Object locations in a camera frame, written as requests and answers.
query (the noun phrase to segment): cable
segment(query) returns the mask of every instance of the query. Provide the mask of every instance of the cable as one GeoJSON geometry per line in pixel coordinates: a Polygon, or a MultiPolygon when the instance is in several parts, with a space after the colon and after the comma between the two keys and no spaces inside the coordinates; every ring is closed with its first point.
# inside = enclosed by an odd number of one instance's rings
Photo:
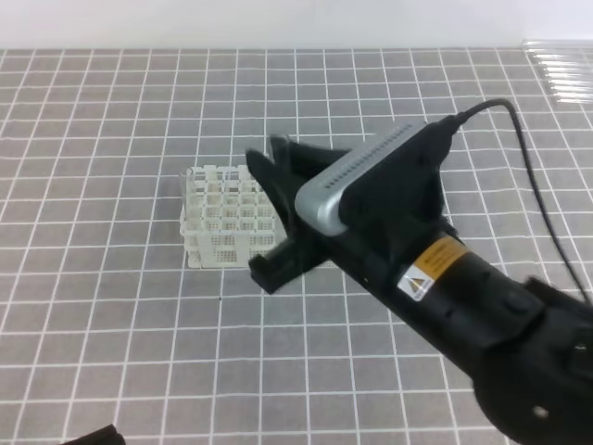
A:
{"type": "Polygon", "coordinates": [[[458,125],[461,127],[472,116],[475,116],[479,112],[484,111],[487,108],[492,108],[492,107],[504,107],[507,109],[507,111],[509,111],[509,115],[511,116],[512,125],[515,129],[515,132],[517,133],[517,139],[519,140],[519,147],[521,148],[521,153],[523,154],[523,161],[525,164],[525,170],[527,171],[527,177],[529,178],[529,183],[531,184],[531,188],[533,189],[534,195],[536,196],[537,206],[539,207],[541,216],[544,219],[544,224],[546,225],[546,228],[548,229],[549,236],[552,238],[552,242],[554,243],[554,246],[556,247],[558,254],[560,255],[562,261],[564,262],[564,265],[566,266],[568,273],[573,278],[573,281],[576,284],[576,287],[578,288],[579,292],[583,296],[585,303],[587,303],[589,306],[592,306],[593,301],[591,300],[591,297],[588,295],[588,293],[585,291],[585,287],[583,286],[583,283],[581,282],[580,278],[576,274],[576,271],[574,270],[573,265],[571,264],[570,260],[568,259],[568,256],[566,255],[566,252],[564,251],[564,248],[562,247],[560,240],[558,239],[558,236],[556,235],[554,226],[552,225],[552,222],[549,220],[548,210],[546,209],[546,205],[544,204],[544,199],[541,196],[541,192],[539,191],[539,185],[537,185],[537,180],[536,180],[536,176],[534,175],[533,165],[532,165],[531,159],[529,157],[529,152],[527,151],[527,145],[525,144],[525,139],[523,136],[523,130],[521,128],[521,123],[519,122],[519,117],[517,116],[517,111],[516,111],[515,107],[513,106],[513,104],[506,99],[487,100],[486,102],[478,104],[474,107],[471,107],[470,109],[468,109],[466,111],[463,111],[463,112],[457,114],[455,116],[455,119],[456,119],[458,125]]]}

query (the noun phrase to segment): white label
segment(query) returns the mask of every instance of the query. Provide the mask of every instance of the white label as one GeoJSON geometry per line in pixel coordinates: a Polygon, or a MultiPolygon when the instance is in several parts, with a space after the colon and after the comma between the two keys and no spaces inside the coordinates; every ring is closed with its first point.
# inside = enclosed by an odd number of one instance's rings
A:
{"type": "Polygon", "coordinates": [[[412,264],[399,279],[397,287],[415,301],[420,301],[434,283],[435,280],[412,264]]]}

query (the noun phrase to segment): table surface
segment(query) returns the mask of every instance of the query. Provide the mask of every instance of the table surface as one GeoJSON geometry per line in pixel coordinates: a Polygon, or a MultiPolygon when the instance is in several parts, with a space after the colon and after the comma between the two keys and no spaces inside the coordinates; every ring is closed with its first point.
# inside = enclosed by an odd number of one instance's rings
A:
{"type": "MultiPolygon", "coordinates": [[[[520,49],[0,51],[0,443],[111,422],[143,445],[509,443],[339,270],[264,296],[246,270],[184,267],[178,223],[177,174],[242,164],[265,134],[350,147],[498,96],[591,288],[593,108],[554,103],[520,49]]],[[[502,110],[442,176],[471,248],[573,290],[502,110]]]]}

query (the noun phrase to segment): white wall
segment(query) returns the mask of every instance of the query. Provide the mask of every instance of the white wall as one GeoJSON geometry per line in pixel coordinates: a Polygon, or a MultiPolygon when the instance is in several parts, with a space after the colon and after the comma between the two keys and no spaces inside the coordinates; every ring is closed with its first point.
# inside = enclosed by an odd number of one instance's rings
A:
{"type": "Polygon", "coordinates": [[[590,0],[0,0],[0,47],[517,45],[593,38],[590,0]]]}

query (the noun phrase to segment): orange label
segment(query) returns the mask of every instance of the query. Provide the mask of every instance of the orange label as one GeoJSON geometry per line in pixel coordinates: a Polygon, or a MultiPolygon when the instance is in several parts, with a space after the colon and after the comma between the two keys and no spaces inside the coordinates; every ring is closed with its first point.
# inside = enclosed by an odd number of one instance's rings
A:
{"type": "Polygon", "coordinates": [[[414,262],[414,266],[436,280],[456,260],[467,253],[467,248],[457,239],[445,236],[437,239],[414,262]]]}

